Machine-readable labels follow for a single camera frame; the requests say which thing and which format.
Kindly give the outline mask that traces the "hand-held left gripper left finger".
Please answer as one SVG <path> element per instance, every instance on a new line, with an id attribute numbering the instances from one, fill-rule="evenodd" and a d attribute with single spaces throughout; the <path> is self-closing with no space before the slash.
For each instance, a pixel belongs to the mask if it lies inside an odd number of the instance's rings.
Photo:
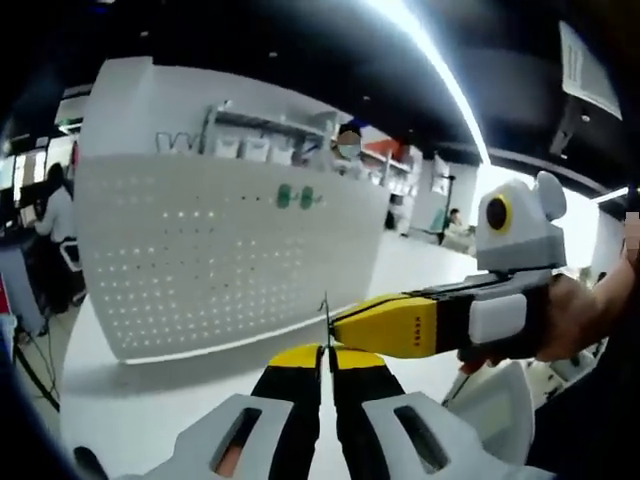
<path id="1" fill-rule="evenodd" d="M 306 479 L 319 437 L 323 346 L 273 357 L 248 395 L 234 394 L 181 432 L 151 479 Z"/>

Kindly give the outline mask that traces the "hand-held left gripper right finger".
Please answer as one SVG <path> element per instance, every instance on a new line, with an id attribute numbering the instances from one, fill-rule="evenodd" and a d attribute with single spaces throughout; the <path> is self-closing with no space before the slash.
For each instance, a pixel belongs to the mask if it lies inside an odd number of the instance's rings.
<path id="1" fill-rule="evenodd" d="M 516 479 L 471 426 L 407 393 L 382 357 L 328 349 L 338 440 L 353 479 Z"/>

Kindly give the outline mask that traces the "person's right hand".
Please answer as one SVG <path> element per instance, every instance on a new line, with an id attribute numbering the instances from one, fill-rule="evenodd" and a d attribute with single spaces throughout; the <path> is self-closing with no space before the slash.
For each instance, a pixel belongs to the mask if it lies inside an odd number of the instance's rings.
<path id="1" fill-rule="evenodd" d="M 526 356 L 542 362 L 564 360 L 607 337 L 618 315 L 612 280 L 607 275 L 587 288 L 566 275 L 554 276 L 542 341 Z"/>

